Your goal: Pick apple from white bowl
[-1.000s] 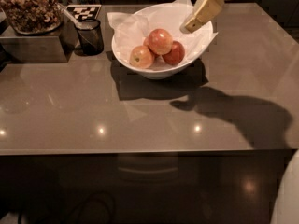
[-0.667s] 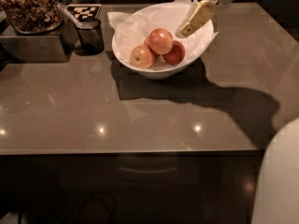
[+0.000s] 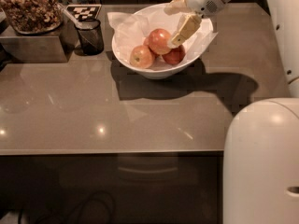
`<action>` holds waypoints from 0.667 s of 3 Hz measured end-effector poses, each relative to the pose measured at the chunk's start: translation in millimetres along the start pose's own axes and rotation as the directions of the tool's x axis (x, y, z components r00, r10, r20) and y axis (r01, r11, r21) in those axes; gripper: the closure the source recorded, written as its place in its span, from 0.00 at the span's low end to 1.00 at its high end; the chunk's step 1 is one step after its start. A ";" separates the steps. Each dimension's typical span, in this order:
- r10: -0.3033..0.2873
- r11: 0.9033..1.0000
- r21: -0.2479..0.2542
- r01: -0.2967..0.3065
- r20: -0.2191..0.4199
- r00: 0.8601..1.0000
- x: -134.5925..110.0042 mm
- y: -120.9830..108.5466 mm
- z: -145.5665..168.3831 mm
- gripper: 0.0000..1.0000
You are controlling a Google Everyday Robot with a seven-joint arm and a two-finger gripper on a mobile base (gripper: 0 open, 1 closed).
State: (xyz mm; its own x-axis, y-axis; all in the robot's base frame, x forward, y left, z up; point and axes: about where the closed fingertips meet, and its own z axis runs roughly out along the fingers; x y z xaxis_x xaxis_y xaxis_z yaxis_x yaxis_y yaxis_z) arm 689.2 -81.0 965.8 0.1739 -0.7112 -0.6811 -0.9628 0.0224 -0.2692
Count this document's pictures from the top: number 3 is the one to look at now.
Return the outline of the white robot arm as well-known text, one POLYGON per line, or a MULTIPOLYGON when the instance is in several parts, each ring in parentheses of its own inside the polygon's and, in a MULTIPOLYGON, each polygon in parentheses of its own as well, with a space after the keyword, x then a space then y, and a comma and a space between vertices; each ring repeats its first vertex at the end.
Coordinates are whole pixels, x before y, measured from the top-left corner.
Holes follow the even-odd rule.
MULTIPOLYGON (((173 0, 176 48, 231 0, 173 0)), ((230 124, 223 154, 223 224, 299 224, 299 0, 267 0, 290 97, 262 100, 230 124)))

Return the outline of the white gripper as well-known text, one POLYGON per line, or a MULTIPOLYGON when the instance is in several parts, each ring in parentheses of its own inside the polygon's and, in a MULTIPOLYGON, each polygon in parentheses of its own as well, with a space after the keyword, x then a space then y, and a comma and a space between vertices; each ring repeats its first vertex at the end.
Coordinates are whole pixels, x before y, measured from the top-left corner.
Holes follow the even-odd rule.
POLYGON ((223 8, 221 0, 172 0, 167 3, 164 8, 167 15, 188 13, 180 17, 177 30, 170 36, 167 46, 170 49, 179 47, 200 28, 202 17, 197 13, 211 17, 223 8))

